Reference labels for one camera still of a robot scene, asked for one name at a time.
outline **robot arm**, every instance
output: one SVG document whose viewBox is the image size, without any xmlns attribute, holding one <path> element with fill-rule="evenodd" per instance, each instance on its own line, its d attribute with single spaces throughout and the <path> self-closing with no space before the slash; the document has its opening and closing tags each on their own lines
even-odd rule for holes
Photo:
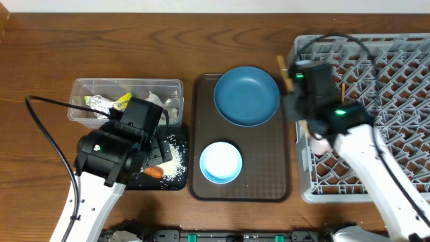
<svg viewBox="0 0 430 242">
<path fill-rule="evenodd" d="M 112 187 L 104 185 L 105 179 L 87 172 L 75 176 L 79 186 L 80 206 L 79 216 L 75 221 L 67 241 L 94 242 L 100 236 L 106 219 L 118 201 L 126 185 L 114 183 Z M 66 205 L 60 220 L 51 236 L 51 242 L 61 241 L 70 222 L 73 211 L 74 192 L 71 185 Z"/>
<path fill-rule="evenodd" d="M 392 241 L 412 241 L 413 238 L 410 236 L 416 235 L 419 238 L 430 236 L 430 228 L 411 206 L 379 159 L 372 138 L 372 129 L 369 124 L 362 124 L 350 128 L 346 135 L 339 134 L 334 143 L 334 150 L 351 166 L 366 187 L 380 211 Z M 376 138 L 389 169 L 413 202 L 419 206 L 426 217 L 429 217 L 430 205 L 406 177 L 387 149 L 379 131 Z"/>
<path fill-rule="evenodd" d="M 333 88 L 333 66 L 304 60 L 293 64 L 288 74 L 294 90 L 283 98 L 286 120 L 307 120 L 310 143 L 327 144 L 351 166 L 380 211 L 391 240 L 429 237 L 430 206 L 404 174 L 379 130 L 374 130 L 374 118 L 361 104 L 341 101 Z M 333 238 L 374 241 L 357 239 L 351 231 Z"/>
</svg>

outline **food wrapper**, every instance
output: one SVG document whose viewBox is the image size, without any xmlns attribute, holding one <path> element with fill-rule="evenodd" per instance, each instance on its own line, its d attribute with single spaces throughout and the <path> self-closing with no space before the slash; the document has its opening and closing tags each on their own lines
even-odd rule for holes
<svg viewBox="0 0 430 242">
<path fill-rule="evenodd" d="M 104 98 L 100 95 L 94 96 L 85 96 L 85 103 L 94 110 L 105 112 L 106 114 L 110 114 L 109 109 L 115 108 L 116 110 L 122 111 L 127 107 L 128 101 L 132 97 L 131 93 L 127 93 L 126 95 L 120 97 L 116 102 L 111 101 L 110 99 Z M 106 116 L 103 114 L 94 113 L 97 119 L 106 119 Z"/>
<path fill-rule="evenodd" d="M 127 108 L 128 101 L 130 101 L 130 98 L 132 98 L 132 93 L 127 93 L 126 95 L 123 95 L 118 100 L 116 100 L 116 102 L 114 102 L 114 108 L 119 111 L 125 110 Z"/>
</svg>

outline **wood grain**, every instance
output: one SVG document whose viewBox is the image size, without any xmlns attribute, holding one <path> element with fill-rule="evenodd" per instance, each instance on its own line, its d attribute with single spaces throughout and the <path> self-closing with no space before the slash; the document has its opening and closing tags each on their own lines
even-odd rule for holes
<svg viewBox="0 0 430 242">
<path fill-rule="evenodd" d="M 5 30 L 7 20 L 9 19 L 10 12 L 6 7 L 0 3 L 0 44 L 3 38 L 3 31 Z"/>
<path fill-rule="evenodd" d="M 429 15 L 11 15 L 0 52 L 0 234 L 2 241 L 47 241 L 69 188 L 59 158 L 30 118 L 24 98 L 69 100 L 79 77 L 180 79 L 183 123 L 192 121 L 193 84 L 203 73 L 261 67 L 279 75 L 278 54 L 301 34 L 430 32 Z M 67 109 L 35 103 L 69 161 L 89 130 Z M 182 229 L 283 231 L 323 228 L 347 220 L 384 230 L 373 204 L 307 204 L 298 189 L 294 127 L 290 127 L 293 192 L 279 204 L 200 202 L 178 192 L 125 192 L 105 228 L 126 218 Z"/>
</svg>

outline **yellow wrapper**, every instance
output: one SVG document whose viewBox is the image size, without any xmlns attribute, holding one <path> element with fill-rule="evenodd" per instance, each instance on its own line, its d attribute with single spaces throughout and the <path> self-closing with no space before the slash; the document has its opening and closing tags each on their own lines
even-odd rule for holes
<svg viewBox="0 0 430 242">
<path fill-rule="evenodd" d="M 118 100 L 116 100 L 116 102 L 114 102 L 114 108 L 116 110 L 126 109 L 128 101 L 130 101 L 130 98 L 132 98 L 132 93 L 127 93 L 126 95 L 123 95 Z"/>
</svg>

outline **dish rack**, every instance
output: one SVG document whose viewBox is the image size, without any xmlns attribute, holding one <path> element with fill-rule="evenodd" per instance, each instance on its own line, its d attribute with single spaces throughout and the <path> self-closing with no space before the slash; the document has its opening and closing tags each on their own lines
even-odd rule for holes
<svg viewBox="0 0 430 242">
<path fill-rule="evenodd" d="M 430 34 L 357 34 L 376 57 L 375 71 L 363 50 L 343 37 L 316 42 L 302 60 L 333 65 L 334 85 L 345 101 L 358 100 L 376 117 L 384 141 L 406 176 L 430 200 Z M 299 36 L 298 48 L 319 35 Z M 379 91 L 375 90 L 375 81 Z M 354 170 L 335 153 L 314 154 L 301 124 L 296 124 L 300 192 L 309 203 L 371 202 Z"/>
</svg>

